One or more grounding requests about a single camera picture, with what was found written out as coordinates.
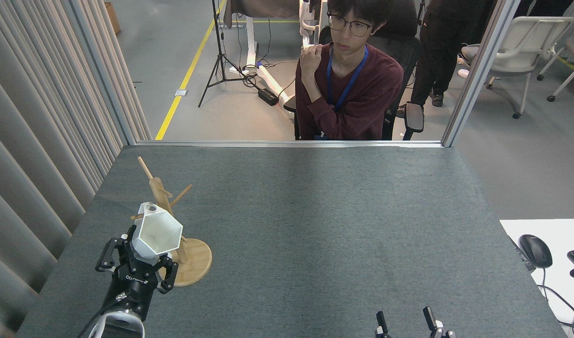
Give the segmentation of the person's left hand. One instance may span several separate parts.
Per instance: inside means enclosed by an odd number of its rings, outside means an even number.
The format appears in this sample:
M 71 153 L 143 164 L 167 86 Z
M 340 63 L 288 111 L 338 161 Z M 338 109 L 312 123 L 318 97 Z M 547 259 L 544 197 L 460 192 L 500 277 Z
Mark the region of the person's left hand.
M 323 45 L 313 45 L 304 49 L 300 55 L 300 79 L 307 89 L 315 85 L 315 72 L 321 62 L 322 49 Z

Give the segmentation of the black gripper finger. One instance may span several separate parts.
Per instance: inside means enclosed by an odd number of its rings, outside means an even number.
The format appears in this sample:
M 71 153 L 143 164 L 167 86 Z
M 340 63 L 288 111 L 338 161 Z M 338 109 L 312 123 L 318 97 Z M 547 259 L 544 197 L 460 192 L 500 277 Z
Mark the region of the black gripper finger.
M 390 338 L 383 311 L 379 310 L 375 314 L 375 318 L 377 319 L 378 324 L 375 329 L 375 338 Z
M 456 338 L 453 330 L 445 329 L 443 323 L 435 319 L 430 306 L 423 308 L 423 314 L 430 330 L 429 338 Z

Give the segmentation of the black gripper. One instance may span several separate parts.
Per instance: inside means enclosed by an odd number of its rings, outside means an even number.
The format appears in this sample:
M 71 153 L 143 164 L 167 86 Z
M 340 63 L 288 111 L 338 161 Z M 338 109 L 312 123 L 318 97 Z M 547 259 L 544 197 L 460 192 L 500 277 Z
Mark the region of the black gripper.
M 107 310 L 149 310 L 154 291 L 165 294 L 173 289 L 179 263 L 169 253 L 158 263 L 131 263 L 130 236 L 111 238 L 104 246 L 95 270 L 112 272 L 107 292 Z

